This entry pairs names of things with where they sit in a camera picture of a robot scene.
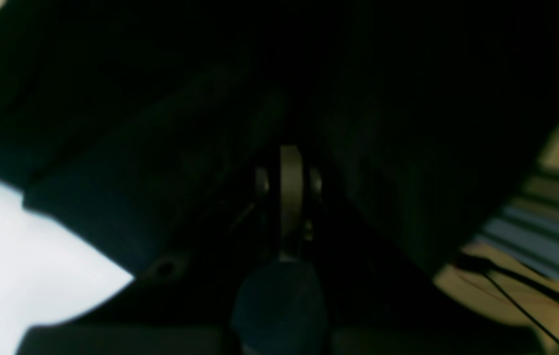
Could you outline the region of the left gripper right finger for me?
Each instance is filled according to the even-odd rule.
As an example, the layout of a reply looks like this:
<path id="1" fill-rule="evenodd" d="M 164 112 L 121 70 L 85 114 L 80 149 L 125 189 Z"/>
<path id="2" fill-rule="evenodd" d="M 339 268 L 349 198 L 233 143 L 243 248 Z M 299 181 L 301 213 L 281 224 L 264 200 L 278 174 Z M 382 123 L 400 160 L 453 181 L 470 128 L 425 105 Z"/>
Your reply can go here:
<path id="1" fill-rule="evenodd" d="M 324 220 L 323 181 L 318 168 L 310 168 L 306 189 L 306 241 L 314 241 L 317 226 Z"/>

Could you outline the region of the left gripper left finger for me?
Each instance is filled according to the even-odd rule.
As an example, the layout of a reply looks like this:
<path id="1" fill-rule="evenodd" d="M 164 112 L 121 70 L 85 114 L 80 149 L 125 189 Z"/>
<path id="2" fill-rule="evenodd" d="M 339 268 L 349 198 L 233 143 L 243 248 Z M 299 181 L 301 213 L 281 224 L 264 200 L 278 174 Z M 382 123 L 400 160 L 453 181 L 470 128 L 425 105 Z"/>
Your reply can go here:
<path id="1" fill-rule="evenodd" d="M 249 168 L 148 270 L 72 321 L 31 328 L 19 355 L 240 355 L 229 326 L 245 276 L 266 257 L 268 171 Z"/>

